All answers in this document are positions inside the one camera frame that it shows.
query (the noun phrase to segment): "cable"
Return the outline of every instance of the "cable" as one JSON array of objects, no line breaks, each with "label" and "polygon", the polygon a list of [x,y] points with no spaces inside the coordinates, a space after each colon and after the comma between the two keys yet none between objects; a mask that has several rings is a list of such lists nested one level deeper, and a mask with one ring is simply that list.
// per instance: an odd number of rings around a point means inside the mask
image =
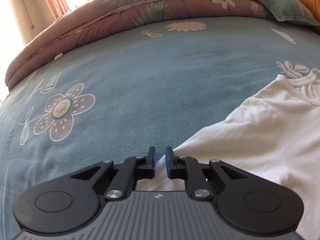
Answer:
[{"label": "cable", "polygon": [[26,13],[27,13],[27,15],[28,15],[28,18],[29,18],[29,21],[30,21],[30,24],[31,24],[31,30],[33,30],[35,27],[34,27],[32,21],[31,21],[30,15],[29,15],[29,13],[28,13],[27,6],[26,6],[24,0],[22,0],[22,2],[23,2],[23,5],[24,5],[24,8],[26,9]]}]

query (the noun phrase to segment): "blue bedsheet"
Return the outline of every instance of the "blue bedsheet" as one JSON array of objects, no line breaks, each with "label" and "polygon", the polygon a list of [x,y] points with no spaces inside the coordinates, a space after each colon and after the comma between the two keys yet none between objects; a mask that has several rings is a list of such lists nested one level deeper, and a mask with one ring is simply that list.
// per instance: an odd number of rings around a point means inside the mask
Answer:
[{"label": "blue bedsheet", "polygon": [[49,62],[0,108],[0,240],[19,232],[11,208],[26,187],[151,145],[160,158],[278,74],[319,68],[319,51],[304,26],[217,17],[145,25]]}]

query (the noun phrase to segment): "pillow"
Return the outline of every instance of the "pillow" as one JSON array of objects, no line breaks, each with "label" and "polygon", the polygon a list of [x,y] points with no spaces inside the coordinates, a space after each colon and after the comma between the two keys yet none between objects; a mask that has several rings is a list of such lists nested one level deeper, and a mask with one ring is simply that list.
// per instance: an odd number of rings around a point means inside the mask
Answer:
[{"label": "pillow", "polygon": [[319,26],[320,23],[299,0],[257,0],[267,7],[279,22]]}]

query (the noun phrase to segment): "logo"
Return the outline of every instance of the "logo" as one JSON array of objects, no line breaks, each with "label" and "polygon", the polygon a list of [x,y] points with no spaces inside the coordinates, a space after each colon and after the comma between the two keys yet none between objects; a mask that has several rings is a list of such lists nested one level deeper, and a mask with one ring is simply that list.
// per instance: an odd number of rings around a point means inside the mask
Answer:
[{"label": "logo", "polygon": [[163,198],[163,195],[158,193],[157,195],[154,195],[154,197],[157,198],[157,199],[160,199],[160,198]]}]

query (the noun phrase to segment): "pink quilt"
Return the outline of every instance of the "pink quilt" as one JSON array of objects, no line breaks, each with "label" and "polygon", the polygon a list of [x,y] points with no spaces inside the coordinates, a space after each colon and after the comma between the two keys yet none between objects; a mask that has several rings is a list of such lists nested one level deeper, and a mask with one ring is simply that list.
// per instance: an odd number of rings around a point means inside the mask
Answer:
[{"label": "pink quilt", "polygon": [[5,83],[11,90],[59,53],[115,33],[159,21],[221,16],[273,18],[253,0],[92,0],[60,17],[27,44],[11,62]]}]

